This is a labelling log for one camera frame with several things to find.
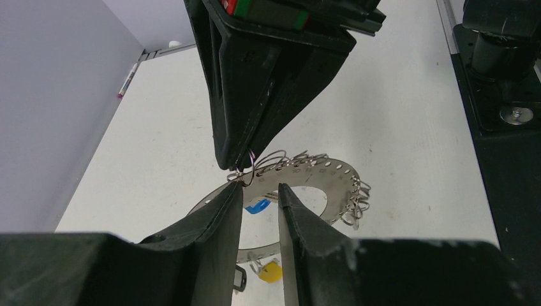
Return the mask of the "aluminium right side rail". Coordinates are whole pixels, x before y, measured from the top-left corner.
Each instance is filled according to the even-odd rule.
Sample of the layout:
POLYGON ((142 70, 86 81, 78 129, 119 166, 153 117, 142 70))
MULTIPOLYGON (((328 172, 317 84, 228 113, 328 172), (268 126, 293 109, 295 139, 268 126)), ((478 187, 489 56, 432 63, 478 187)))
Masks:
POLYGON ((457 54, 457 43, 453 32, 453 28, 457 25, 457 19, 452 8, 452 2, 450 0, 436 0, 436 4, 443 26, 448 51, 450 55, 457 54))

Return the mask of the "aluminium back rail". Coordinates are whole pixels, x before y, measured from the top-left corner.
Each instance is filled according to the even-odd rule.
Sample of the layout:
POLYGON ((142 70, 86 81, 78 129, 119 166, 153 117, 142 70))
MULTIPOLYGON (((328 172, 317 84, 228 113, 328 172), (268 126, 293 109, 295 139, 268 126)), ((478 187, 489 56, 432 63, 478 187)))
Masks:
POLYGON ((196 47, 195 43, 189 43, 189 44, 183 45, 182 43, 179 43, 178 41, 172 41, 172 45, 170 45, 167 48, 162 48, 162 49, 155 50, 155 51, 144 51, 141 54, 141 56, 139 57, 138 62, 149 61, 151 59, 155 59, 155 58, 163 57, 163 56, 166 56, 166 55, 174 54, 174 53, 177 53, 177 52, 181 52, 183 50, 189 50, 189 49, 195 48, 195 47, 196 47))

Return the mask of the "aluminium rail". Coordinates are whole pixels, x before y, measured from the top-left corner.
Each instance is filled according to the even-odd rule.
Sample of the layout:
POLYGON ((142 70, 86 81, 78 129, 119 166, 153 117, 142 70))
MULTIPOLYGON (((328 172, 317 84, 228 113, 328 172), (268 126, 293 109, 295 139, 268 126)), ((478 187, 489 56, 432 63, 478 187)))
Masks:
POLYGON ((149 61, 151 59, 155 59, 155 58, 163 57, 163 56, 166 56, 166 55, 174 54, 174 53, 177 53, 177 52, 181 52, 183 50, 189 50, 189 49, 195 48, 195 47, 196 47, 195 43, 189 43, 189 44, 183 45, 182 43, 179 43, 178 41, 172 41, 172 45, 170 45, 167 48, 162 48, 162 49, 155 50, 155 51, 144 51, 141 54, 141 56, 139 57, 138 62, 149 61))
POLYGON ((450 0, 436 0, 436 4, 443 26, 448 51, 450 55, 457 54, 457 43, 453 32, 453 28, 457 25, 457 19, 452 8, 452 2, 450 0))

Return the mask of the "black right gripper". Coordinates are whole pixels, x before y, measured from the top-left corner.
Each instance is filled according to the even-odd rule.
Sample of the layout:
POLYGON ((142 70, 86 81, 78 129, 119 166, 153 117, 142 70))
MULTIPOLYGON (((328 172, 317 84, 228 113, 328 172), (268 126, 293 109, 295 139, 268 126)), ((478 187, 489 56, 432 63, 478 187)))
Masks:
POLYGON ((378 1, 185 1, 209 90, 215 156, 243 170, 375 36, 378 1), (260 40, 256 36, 273 38, 260 40))

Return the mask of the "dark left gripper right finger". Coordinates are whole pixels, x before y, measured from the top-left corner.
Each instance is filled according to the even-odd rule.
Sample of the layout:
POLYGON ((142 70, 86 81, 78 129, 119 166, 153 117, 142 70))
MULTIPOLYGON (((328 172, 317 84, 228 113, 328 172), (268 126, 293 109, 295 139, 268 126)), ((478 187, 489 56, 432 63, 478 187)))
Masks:
POLYGON ((535 305, 493 244, 350 238, 278 187, 286 305, 535 305))

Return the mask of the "pink white marker pen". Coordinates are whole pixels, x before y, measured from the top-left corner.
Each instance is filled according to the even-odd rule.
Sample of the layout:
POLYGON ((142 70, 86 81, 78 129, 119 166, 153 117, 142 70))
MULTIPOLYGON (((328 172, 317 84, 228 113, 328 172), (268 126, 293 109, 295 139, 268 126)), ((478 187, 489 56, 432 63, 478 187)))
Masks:
POLYGON ((120 88, 118 94, 117 94, 117 98, 118 99, 122 99, 126 93, 126 91, 128 90, 128 87, 130 86, 130 83, 131 81, 133 80, 134 76, 135 76, 135 73, 137 72, 137 69, 140 65, 140 62, 136 62, 133 67, 131 68, 128 76, 126 77, 122 87, 120 88))

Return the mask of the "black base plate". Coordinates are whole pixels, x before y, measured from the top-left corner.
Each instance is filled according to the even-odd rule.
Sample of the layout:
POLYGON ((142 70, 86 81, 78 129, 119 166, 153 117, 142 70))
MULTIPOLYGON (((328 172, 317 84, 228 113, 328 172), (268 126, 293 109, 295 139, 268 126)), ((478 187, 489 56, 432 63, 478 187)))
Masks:
POLYGON ((482 102, 495 95, 475 84, 471 56, 476 32, 452 28, 451 55, 500 248, 532 283, 540 284, 540 120, 533 129, 506 124, 500 131, 481 125, 482 102))

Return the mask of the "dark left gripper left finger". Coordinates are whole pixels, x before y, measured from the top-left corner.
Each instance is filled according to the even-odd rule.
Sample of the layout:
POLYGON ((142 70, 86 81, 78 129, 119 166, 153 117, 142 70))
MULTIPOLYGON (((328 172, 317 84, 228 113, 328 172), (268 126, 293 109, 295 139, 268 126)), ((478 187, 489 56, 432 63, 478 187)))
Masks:
POLYGON ((230 305, 243 190, 140 243, 109 233, 1 235, 2 305, 230 305))

